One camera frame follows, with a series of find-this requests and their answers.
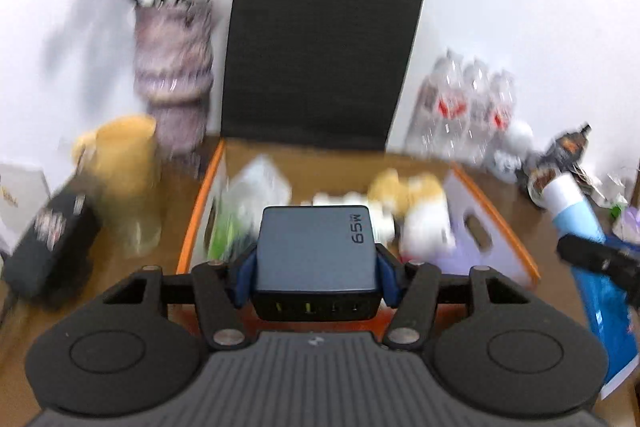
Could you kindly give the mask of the right water bottle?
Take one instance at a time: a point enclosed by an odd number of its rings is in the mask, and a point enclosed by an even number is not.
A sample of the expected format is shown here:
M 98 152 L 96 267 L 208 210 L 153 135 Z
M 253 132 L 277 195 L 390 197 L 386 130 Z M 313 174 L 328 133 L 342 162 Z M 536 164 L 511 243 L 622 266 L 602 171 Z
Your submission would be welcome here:
M 486 118 L 489 130 L 489 141 L 485 147 L 483 165 L 494 162 L 497 150 L 509 129 L 516 105 L 515 77 L 502 70 L 491 77 L 489 86 L 489 110 Z

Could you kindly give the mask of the yellow ceramic mug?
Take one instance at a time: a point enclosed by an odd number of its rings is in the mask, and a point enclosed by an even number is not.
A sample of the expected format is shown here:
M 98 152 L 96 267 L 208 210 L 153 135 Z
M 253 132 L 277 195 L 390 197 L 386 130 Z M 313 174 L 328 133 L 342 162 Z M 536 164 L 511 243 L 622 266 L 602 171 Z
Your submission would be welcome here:
M 116 118 L 82 134 L 72 145 L 74 164 L 106 195 L 134 196 L 155 185 L 156 120 L 143 114 Z

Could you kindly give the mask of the left water bottle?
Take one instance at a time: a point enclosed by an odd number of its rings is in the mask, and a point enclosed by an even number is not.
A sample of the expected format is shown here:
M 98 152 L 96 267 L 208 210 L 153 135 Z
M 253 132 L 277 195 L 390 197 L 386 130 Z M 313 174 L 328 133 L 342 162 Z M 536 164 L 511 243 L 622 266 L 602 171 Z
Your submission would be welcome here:
M 459 54 L 448 49 L 436 60 L 432 71 L 424 78 L 405 139 L 405 152 L 410 156 L 427 157 L 434 154 L 435 133 L 440 121 L 438 100 L 442 76 L 452 63 L 460 60 Z

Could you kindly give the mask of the orange cardboard storage box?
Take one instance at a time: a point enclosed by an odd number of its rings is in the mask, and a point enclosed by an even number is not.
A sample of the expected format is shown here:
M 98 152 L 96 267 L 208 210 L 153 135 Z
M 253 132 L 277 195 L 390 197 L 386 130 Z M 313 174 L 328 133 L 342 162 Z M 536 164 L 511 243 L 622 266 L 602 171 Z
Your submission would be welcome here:
M 480 187 L 454 164 L 406 156 L 351 150 L 262 144 L 225 139 L 214 148 L 192 212 L 177 265 L 180 274 L 213 256 L 209 247 L 222 195 L 243 171 L 250 173 L 250 194 L 272 192 L 286 184 L 290 203 L 298 206 L 364 207 L 373 235 L 394 257 L 402 224 L 414 207 L 434 211 L 430 231 L 418 243 L 428 261 L 446 274 L 465 274 L 489 265 L 516 283 L 535 288 L 540 273 L 535 260 Z

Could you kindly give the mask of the black paper gift bag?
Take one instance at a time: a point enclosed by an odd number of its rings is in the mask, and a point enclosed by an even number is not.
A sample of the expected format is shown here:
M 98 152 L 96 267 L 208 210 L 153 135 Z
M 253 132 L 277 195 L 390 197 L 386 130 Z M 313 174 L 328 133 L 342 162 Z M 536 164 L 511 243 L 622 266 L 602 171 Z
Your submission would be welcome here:
M 222 136 L 384 150 L 423 0 L 233 0 Z

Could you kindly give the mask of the blue white tube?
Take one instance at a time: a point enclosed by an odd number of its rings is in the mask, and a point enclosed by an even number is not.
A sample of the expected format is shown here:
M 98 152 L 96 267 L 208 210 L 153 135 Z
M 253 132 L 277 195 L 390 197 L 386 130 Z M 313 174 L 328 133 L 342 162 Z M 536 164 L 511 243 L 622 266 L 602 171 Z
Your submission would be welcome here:
M 542 190 L 544 208 L 550 213 L 559 240 L 588 245 L 605 244 L 605 235 L 585 195 L 569 173 L 562 173 Z M 590 331 L 608 355 L 608 371 L 600 391 L 602 399 L 614 392 L 639 365 L 639 351 L 631 315 L 622 288 L 608 277 L 573 267 Z

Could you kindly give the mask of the purple white ceramic vase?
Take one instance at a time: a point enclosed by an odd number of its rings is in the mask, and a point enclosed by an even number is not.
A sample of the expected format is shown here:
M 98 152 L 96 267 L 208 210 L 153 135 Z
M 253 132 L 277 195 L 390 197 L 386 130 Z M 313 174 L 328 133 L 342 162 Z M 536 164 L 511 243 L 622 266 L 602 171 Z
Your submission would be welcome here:
M 203 141 L 213 75 L 213 15 L 206 2 L 139 6 L 134 21 L 134 91 L 156 121 L 167 156 Z

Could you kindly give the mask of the grey 65W charger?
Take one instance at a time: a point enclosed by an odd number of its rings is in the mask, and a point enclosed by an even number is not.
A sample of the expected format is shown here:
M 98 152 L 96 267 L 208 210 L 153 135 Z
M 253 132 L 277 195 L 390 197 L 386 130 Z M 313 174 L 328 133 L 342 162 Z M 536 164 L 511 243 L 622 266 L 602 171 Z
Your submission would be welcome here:
M 351 322 L 378 313 L 382 291 L 367 207 L 268 207 L 256 251 L 250 302 L 262 320 Z

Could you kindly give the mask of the white robot figurine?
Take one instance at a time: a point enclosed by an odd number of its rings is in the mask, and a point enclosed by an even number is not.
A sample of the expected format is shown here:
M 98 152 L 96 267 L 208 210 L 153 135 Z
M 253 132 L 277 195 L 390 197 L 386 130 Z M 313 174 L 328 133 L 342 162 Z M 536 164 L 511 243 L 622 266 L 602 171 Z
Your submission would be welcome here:
M 497 179 L 516 182 L 516 170 L 533 148 L 534 132 L 524 119 L 515 118 L 508 129 L 497 131 L 485 156 L 485 167 Z

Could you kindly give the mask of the black patterned box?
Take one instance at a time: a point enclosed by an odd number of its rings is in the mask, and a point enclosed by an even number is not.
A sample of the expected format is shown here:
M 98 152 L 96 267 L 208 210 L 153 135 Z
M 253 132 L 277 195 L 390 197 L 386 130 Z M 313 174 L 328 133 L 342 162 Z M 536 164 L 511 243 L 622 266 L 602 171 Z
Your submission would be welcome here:
M 89 249 L 101 222 L 84 192 L 66 186 L 35 215 L 13 253 L 2 281 L 15 297 L 61 306 L 91 271 Z

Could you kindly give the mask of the iridescent plastic bag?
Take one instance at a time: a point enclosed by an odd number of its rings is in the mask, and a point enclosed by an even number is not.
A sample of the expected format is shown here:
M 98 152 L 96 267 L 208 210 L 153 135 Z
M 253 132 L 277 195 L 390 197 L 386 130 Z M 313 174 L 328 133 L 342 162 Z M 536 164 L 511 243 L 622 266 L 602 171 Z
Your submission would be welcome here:
M 258 155 L 230 181 L 221 210 L 241 234 L 257 236 L 262 213 L 291 202 L 292 186 L 268 155 Z

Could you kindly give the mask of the clear glass cup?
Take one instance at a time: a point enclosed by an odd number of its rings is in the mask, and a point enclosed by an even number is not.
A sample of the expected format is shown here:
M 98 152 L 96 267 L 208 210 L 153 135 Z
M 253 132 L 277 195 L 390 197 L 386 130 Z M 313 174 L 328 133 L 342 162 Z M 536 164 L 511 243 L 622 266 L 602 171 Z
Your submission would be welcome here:
M 127 257 L 143 257 L 160 243 L 163 215 L 155 186 L 115 197 L 108 206 L 107 217 Z

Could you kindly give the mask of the water bottle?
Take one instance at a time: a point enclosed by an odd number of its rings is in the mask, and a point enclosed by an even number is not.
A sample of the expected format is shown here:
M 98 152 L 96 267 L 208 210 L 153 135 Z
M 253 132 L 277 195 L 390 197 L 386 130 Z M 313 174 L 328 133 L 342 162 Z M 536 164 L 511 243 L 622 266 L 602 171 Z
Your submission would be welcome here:
M 480 165 L 494 134 L 489 122 L 491 95 L 488 66 L 480 60 L 466 65 L 463 81 L 468 110 L 454 146 L 454 158 L 465 164 Z
M 502 70 L 491 77 L 489 86 L 489 110 L 486 118 L 489 130 L 489 141 L 485 147 L 483 165 L 494 162 L 497 150 L 509 129 L 516 105 L 515 77 Z
M 435 133 L 440 121 L 438 100 L 442 76 L 452 63 L 460 60 L 459 54 L 448 49 L 436 60 L 432 71 L 424 78 L 405 139 L 405 152 L 410 156 L 427 157 L 434 154 Z

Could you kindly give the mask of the middle water bottle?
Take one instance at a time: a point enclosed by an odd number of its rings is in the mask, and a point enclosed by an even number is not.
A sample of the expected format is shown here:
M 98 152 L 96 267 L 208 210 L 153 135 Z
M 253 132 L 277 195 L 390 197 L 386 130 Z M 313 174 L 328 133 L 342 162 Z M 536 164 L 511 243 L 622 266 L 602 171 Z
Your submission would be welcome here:
M 454 146 L 454 158 L 465 164 L 480 165 L 494 134 L 489 122 L 491 95 L 488 66 L 480 60 L 466 65 L 463 81 L 468 110 Z

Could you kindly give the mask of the white yellow plush toy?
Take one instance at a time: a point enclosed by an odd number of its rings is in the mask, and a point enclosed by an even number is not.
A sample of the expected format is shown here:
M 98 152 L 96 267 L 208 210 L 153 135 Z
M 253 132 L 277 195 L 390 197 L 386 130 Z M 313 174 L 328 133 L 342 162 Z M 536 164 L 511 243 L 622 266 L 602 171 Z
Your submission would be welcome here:
M 446 192 L 430 172 L 403 178 L 395 169 L 387 169 L 374 178 L 367 193 L 317 193 L 310 203 L 367 207 L 374 239 L 385 246 L 396 243 L 405 261 L 432 261 L 456 249 Z

